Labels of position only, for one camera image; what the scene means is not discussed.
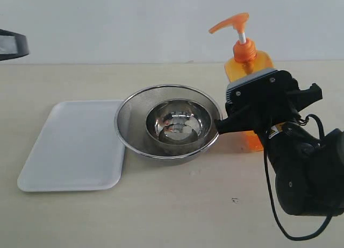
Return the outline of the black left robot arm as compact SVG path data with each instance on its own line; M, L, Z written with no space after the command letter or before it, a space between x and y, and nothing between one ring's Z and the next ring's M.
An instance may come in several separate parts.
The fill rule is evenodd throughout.
M0 61L17 59L29 55L30 51L25 35L0 29L0 36Z

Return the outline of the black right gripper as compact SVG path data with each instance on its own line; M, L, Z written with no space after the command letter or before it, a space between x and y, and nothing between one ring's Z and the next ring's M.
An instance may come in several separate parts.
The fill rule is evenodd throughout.
M232 92L233 103L225 103L227 118L215 119L214 124L219 134L261 131L270 119L285 121L322 98L316 83L300 90L289 72L277 70Z

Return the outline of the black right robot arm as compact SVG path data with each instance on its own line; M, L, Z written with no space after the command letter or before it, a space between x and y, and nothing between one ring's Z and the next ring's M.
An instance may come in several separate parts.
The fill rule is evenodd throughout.
M263 69L230 83L219 134L253 131L272 165L282 209L295 216L343 214L343 132L308 133L300 112L321 100L317 84L301 90L285 70Z

